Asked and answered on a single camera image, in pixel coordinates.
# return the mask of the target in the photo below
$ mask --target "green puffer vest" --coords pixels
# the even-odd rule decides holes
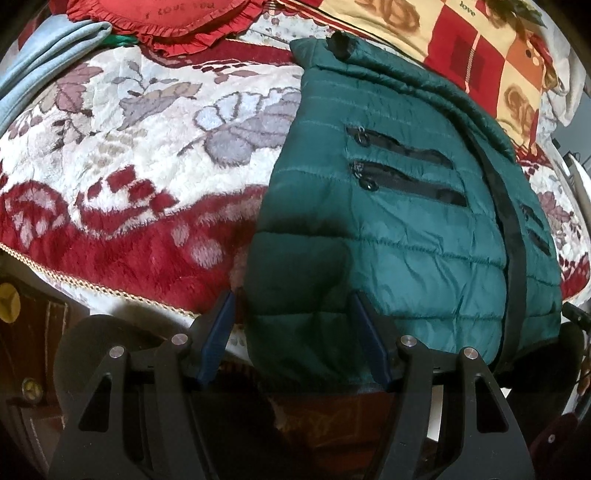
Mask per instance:
[[[402,334],[472,346],[488,364],[556,339],[550,228],[496,121],[446,79],[351,35],[291,50],[301,104],[244,283],[259,372],[277,388],[372,382],[345,314],[352,290]]]

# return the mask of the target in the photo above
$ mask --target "heart-shaped pillow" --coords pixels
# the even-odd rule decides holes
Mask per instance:
[[[166,56],[197,53],[246,30],[264,0],[69,0],[68,18],[107,21]]]

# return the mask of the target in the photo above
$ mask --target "black zipper strip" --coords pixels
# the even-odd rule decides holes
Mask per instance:
[[[495,170],[486,153],[468,129],[463,128],[467,135],[468,147],[480,164],[485,181],[495,205],[499,230],[503,237],[507,252],[505,269],[507,281],[507,297],[503,318],[503,336],[501,347],[493,362],[491,370],[498,374],[510,369],[517,350],[521,329],[525,321],[525,299],[527,298],[527,260],[525,242],[519,228],[519,217],[515,210],[503,178]]]
[[[398,140],[388,135],[381,134],[374,130],[367,130],[363,127],[347,127],[347,133],[355,139],[362,147],[374,145],[404,157],[424,160],[445,168],[453,168],[452,161],[437,150],[423,150],[402,145]]]
[[[530,239],[534,243],[534,245],[538,247],[540,250],[542,250],[542,252],[544,252],[549,257],[550,247],[548,247],[548,244],[544,242],[542,238],[533,230],[527,230],[527,233],[530,236]]]
[[[519,207],[521,208],[521,211],[523,212],[523,215],[525,216],[526,219],[531,218],[541,228],[544,228],[544,224],[542,223],[542,220],[540,220],[538,218],[538,216],[535,214],[534,209],[532,207],[530,207],[528,205],[524,205],[523,203],[520,204]]]
[[[351,164],[351,171],[359,180],[361,188],[370,192],[375,192],[380,187],[384,187],[420,195],[421,197],[451,205],[467,206],[466,197],[460,192],[434,183],[414,179],[388,165],[370,161],[354,161]]]

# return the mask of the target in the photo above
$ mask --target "green cloth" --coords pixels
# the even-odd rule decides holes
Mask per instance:
[[[139,40],[133,35],[109,35],[103,40],[102,47],[125,47],[126,45],[137,45]]]
[[[255,368],[277,388],[342,390],[372,382],[345,315],[352,290],[364,291],[403,335],[446,352],[472,346],[487,363],[495,359],[507,252],[467,136],[501,176],[525,243],[519,350],[555,339],[561,307],[556,252],[509,138],[446,79],[348,38],[349,50],[339,55],[326,40],[290,44],[305,69],[301,104],[262,202],[244,282]],[[380,132],[414,151],[435,150],[452,167],[364,147],[347,127]],[[429,188],[455,190],[466,205],[364,189],[351,168],[359,160],[395,168]]]

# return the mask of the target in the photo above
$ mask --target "light blue cloth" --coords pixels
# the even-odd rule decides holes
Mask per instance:
[[[108,22],[71,22],[66,15],[45,20],[0,77],[0,137],[49,80],[98,47],[110,33]]]

